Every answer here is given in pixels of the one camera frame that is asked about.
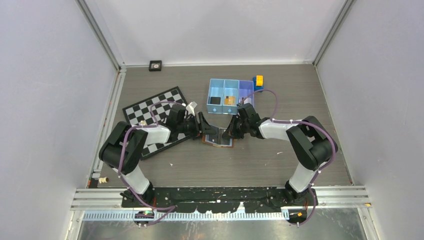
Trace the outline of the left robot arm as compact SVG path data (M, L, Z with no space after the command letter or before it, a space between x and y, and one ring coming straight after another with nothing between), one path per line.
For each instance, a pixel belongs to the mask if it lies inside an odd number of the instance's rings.
M151 125L135 125L120 121L101 146L98 157L115 169L118 176L134 193L141 207L153 202L153 184L145 177L139 161L145 146L167 144L180 134L197 139L214 135L216 130L205 120L202 112L194 113L189 106L174 104L163 121Z

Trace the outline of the brown leather card holder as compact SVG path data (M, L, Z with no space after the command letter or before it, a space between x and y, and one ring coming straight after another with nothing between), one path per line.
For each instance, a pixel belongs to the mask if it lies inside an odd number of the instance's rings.
M218 133L217 134L219 136L218 144L211 144L211 143L206 142L205 141L206 135L204 135L202 137L202 142L204 144L208 144L208 145L211 145L213 147L218 147L218 148L233 148L234 147L234 141L233 141L232 138L231 139L224 139L224 138L222 138L222 134L224 133L224 131L226 129L225 128L221 128L221 127L216 127L216 128L218 130Z

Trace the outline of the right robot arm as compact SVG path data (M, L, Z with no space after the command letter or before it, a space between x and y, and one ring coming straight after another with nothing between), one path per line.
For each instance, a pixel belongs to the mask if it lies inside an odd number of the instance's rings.
M250 103L242 104L223 133L225 139L243 139L245 134L258 139L290 142L298 165L285 184L285 198L291 205L299 205L306 197L318 174L331 163L338 145L318 119L308 116L301 120L261 118Z

